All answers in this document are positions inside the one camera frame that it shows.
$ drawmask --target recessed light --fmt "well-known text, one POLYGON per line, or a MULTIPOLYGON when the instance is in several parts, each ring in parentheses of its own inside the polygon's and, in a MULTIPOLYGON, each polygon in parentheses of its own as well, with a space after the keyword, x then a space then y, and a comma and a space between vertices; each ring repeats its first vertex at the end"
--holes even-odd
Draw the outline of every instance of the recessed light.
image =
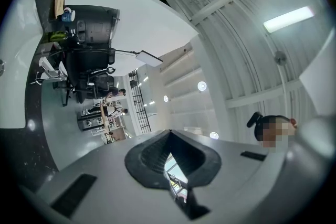
POLYGON ((204 81, 200 81, 200 82, 198 83, 197 87, 198 87, 198 89, 199 89, 200 91, 203 92, 203 91, 206 90, 206 83, 205 83, 204 81))
POLYGON ((264 26, 270 33, 284 28, 286 26, 298 23, 302 20, 311 18, 314 16, 314 13, 309 7, 303 7, 300 9, 293 10, 286 14, 280 15, 274 19, 264 22, 264 26))
POLYGON ((212 132, 212 133, 210 133, 210 137, 211 137, 212 139, 217 140, 217 139, 219 138, 219 135, 218 135, 216 132, 212 132))

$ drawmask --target blue cup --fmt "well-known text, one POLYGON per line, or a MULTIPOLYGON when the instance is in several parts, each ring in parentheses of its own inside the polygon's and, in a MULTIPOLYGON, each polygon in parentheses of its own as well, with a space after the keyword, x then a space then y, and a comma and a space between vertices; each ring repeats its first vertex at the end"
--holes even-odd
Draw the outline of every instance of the blue cup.
POLYGON ((73 22, 75 20, 75 11, 71 10, 70 8, 65 8, 62 14, 62 21, 63 22, 73 22))

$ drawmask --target black slot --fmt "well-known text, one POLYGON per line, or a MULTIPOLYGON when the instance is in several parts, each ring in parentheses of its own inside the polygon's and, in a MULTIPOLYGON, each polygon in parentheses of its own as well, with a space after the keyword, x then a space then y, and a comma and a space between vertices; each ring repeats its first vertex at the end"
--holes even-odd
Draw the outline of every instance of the black slot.
POLYGON ((250 151, 243 151, 240 155, 243 157, 250 158, 250 159, 256 159, 257 161, 261 161, 261 162, 263 162, 266 158, 266 155, 254 153, 250 151))
POLYGON ((53 203, 52 209, 70 217, 96 181, 96 176, 83 174, 53 203))

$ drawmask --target black office chair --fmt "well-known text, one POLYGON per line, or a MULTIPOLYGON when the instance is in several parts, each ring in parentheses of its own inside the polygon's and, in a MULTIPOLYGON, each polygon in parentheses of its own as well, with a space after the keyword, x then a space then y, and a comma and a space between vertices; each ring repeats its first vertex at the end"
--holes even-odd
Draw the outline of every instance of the black office chair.
POLYGON ((100 84, 100 76, 109 76, 114 73, 115 69, 108 67, 114 64, 115 51, 108 51, 108 44, 90 44, 90 46, 68 42, 67 49, 64 53, 64 63, 68 72, 68 81, 66 87, 67 95, 63 106, 67 106, 70 91, 77 93, 78 102, 83 103, 87 95, 97 95, 96 84, 100 84), (82 48, 83 50, 71 50, 72 48, 82 48))

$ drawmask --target floor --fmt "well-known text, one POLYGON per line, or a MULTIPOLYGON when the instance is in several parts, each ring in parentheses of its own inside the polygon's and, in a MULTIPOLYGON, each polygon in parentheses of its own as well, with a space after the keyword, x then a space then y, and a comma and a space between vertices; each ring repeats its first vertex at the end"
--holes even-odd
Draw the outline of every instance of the floor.
POLYGON ((52 83, 44 83, 41 95, 41 110, 45 136, 49 150, 58 170, 104 145, 100 136, 92 136, 91 131, 82 132, 77 124, 77 113, 92 108, 93 100, 76 103, 73 97, 66 107, 62 106, 65 93, 54 90, 52 83))

